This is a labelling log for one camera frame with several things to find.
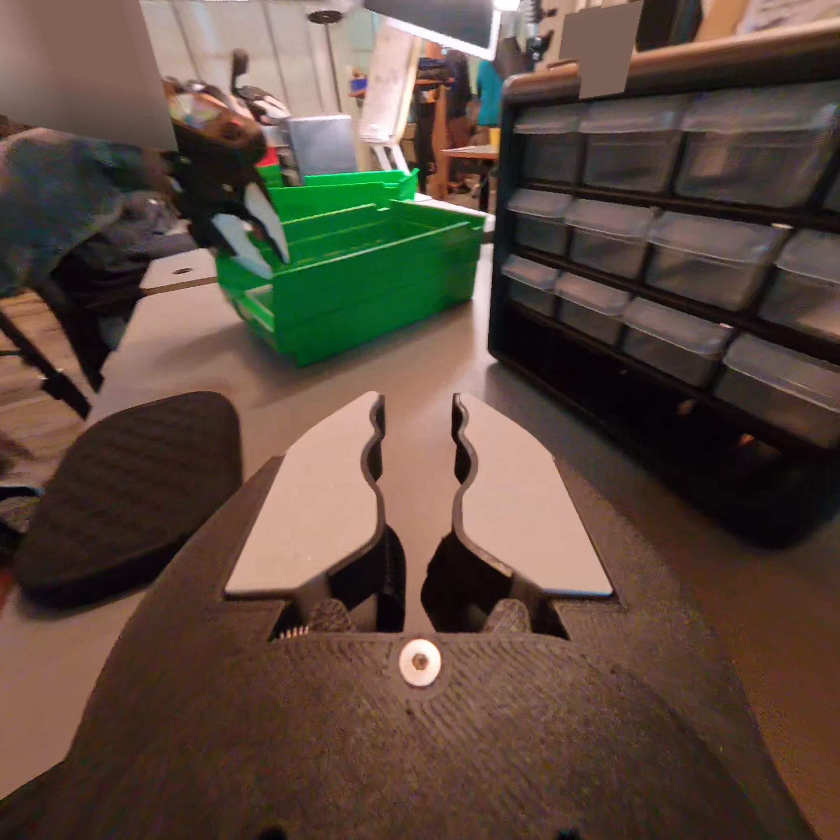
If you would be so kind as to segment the black tablet screen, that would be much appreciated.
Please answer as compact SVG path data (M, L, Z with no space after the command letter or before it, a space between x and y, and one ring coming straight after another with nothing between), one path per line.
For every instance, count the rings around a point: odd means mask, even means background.
M354 124L349 114L289 117L286 131L302 182L313 176L359 171Z

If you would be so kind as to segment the white side table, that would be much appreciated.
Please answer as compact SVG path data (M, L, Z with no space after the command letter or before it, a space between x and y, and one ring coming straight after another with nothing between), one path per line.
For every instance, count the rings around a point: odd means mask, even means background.
M214 254L206 248L195 248L150 262L142 281L144 297L217 283Z

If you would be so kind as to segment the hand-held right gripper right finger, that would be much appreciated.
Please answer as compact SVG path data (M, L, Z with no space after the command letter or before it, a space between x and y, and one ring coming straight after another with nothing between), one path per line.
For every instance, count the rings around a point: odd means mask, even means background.
M423 609L442 634L568 636L557 601L608 602L613 583L546 447L479 398L453 396L458 488L427 566Z

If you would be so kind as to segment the black floor lamp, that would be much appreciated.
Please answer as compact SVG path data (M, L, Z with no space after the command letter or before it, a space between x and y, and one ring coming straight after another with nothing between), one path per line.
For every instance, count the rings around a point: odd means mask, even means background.
M308 13L308 21L316 26L321 27L324 33L324 38L326 39L330 77L332 80L332 89L339 113L344 113L344 109L342 101L342 92L340 90L339 84L337 60L335 56L335 49L333 46L332 31L335 26L339 25L343 21L343 19L344 12L335 7L316 6L314 10Z

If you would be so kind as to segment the wooden desk with black legs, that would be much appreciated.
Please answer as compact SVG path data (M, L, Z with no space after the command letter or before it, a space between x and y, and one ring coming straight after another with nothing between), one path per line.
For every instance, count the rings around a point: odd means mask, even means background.
M490 195L490 180L498 165L498 149L491 144L483 144L439 150L436 153L436 164L441 200L445 200L450 192L448 178L452 160L479 162L485 167L486 174L483 174L479 181L479 198L487 203L486 200Z

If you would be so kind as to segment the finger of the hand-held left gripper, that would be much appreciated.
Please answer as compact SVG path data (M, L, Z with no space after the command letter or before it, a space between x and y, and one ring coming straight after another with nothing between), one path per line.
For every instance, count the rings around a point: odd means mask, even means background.
M272 266L250 239L244 220L232 214L216 214L212 216L212 225L235 262L263 279L270 280L273 277Z
M268 237L278 258L283 264L289 264L291 258L285 230L264 187L256 182L246 185L245 208L250 220Z

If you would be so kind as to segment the person's left forearm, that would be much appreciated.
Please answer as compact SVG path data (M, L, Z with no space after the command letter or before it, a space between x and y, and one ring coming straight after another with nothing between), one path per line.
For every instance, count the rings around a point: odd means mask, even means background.
M161 154L52 129L2 141L1 290L12 297L73 257L94 277L194 249Z

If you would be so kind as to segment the rows of clear cabinet drawers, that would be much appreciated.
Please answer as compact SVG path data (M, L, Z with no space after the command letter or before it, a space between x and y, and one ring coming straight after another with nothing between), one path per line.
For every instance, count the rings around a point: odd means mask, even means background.
M838 450L838 81L514 111L508 298Z

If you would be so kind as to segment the black drawer cabinet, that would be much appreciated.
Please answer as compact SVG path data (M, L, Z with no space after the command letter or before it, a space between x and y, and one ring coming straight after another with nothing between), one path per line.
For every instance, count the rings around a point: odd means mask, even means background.
M517 153L512 119L530 104L598 101L838 81L838 17L794 28L635 54L623 91L585 100L580 61L505 86L488 349L583 416L695 508L768 548L798 543L838 514L838 450L804 444L755 417L669 381L538 313L500 279L512 252L505 209Z

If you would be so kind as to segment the green plastic bin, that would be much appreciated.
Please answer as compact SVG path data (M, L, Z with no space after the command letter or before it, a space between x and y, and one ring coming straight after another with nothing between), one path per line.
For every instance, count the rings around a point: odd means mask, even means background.
M254 335L307 366L471 299L486 221L414 201L302 217L284 224L288 264L258 243L270 276L218 255L217 282Z
M388 208L412 201L418 187L418 169L313 175L302 185L286 184L278 164L257 170L283 223L365 205Z

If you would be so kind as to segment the white instruction sheet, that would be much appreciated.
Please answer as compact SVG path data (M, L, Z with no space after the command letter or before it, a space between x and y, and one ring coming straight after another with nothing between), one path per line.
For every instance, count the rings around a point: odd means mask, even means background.
M387 146L402 140L421 50L419 37L389 23L380 25L360 117L363 142Z

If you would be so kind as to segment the flat light panel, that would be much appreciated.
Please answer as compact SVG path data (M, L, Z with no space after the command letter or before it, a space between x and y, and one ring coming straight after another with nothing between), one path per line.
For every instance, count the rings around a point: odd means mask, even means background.
M363 1L386 23L442 47L493 60L501 11L493 1Z

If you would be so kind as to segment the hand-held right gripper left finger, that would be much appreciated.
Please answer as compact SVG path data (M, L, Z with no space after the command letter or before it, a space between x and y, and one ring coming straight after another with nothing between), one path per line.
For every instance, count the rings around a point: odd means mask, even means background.
M228 600L282 600L308 629L374 598L372 630L404 629L406 561L386 524L385 398L366 392L311 427L280 458L225 583Z

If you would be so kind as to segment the person's left hand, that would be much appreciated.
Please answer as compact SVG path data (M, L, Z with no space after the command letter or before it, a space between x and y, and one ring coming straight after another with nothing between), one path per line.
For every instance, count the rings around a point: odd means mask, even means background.
M199 131L210 141L227 149L244 150L249 153L266 149L266 141L259 124L252 118L226 108L216 108L207 112Z

